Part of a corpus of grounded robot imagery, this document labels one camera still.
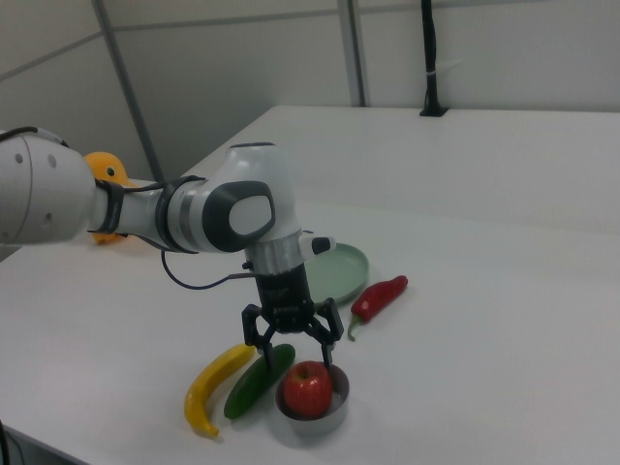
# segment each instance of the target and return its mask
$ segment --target red chili pepper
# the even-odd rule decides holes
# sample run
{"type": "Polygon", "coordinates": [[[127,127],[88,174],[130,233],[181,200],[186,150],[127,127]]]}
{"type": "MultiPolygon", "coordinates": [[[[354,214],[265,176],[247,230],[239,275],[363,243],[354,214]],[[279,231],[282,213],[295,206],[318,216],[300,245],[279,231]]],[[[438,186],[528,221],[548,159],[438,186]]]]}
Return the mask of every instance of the red chili pepper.
{"type": "Polygon", "coordinates": [[[349,339],[356,339],[351,330],[360,323],[368,323],[372,318],[386,308],[399,295],[403,294],[409,284],[407,276],[396,276],[390,281],[381,281],[366,288],[351,307],[351,324],[347,330],[349,339]]]}

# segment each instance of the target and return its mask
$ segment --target pepper stem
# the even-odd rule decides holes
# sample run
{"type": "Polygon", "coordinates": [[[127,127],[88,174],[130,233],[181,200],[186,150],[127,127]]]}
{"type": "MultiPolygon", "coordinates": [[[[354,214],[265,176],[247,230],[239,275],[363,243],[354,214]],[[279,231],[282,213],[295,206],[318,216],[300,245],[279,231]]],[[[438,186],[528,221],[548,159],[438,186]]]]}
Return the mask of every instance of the pepper stem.
{"type": "Polygon", "coordinates": [[[349,337],[350,341],[356,340],[351,334],[351,331],[353,330],[354,327],[356,327],[357,325],[361,323],[363,323],[363,319],[358,315],[353,315],[353,317],[351,318],[351,322],[349,323],[349,328],[347,329],[347,337],[349,337]]]}

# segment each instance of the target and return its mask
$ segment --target green plate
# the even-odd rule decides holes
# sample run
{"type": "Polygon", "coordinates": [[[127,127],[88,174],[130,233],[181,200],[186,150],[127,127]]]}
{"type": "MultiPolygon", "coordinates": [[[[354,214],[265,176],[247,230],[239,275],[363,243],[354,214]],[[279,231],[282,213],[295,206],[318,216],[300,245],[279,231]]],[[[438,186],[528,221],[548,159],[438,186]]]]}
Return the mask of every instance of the green plate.
{"type": "Polygon", "coordinates": [[[315,302],[332,297],[337,304],[358,294],[368,278],[368,259],[356,247],[336,244],[336,248],[306,263],[310,295],[315,302]]]}

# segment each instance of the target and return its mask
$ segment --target white wall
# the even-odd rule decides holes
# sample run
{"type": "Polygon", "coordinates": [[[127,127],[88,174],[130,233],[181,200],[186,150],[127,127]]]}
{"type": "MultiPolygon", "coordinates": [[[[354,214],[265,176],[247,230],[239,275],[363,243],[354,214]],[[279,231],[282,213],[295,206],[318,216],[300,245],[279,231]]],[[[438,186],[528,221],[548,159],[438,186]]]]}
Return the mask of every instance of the white wall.
{"type": "MultiPolygon", "coordinates": [[[[433,12],[437,60],[449,66],[438,67],[442,104],[620,110],[617,0],[434,4],[443,7],[433,12]]],[[[359,5],[371,105],[421,107],[425,69],[419,0],[359,0],[359,5]]]]}
{"type": "Polygon", "coordinates": [[[151,172],[89,1],[0,1],[0,128],[40,126],[151,172]]]}
{"type": "MultiPolygon", "coordinates": [[[[186,171],[272,106],[354,103],[343,3],[107,0],[165,175],[186,171]]],[[[444,105],[620,110],[617,0],[433,3],[444,105]]],[[[419,0],[357,4],[369,105],[421,107],[419,0]]]]}
{"type": "Polygon", "coordinates": [[[106,7],[166,177],[275,105],[351,105],[335,0],[106,7]]]}

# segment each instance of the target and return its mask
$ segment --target metal bowl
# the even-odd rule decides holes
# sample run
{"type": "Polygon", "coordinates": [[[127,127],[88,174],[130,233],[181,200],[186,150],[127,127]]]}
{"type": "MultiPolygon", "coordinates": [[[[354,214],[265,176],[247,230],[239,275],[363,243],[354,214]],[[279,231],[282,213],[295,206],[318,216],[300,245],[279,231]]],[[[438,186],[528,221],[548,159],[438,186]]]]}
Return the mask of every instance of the metal bowl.
{"type": "Polygon", "coordinates": [[[275,391],[275,405],[291,428],[299,435],[325,434],[333,431],[345,419],[349,399],[349,379],[345,372],[336,365],[329,368],[333,393],[331,404],[320,418],[308,419],[291,412],[284,403],[284,388],[281,381],[275,391]]]}

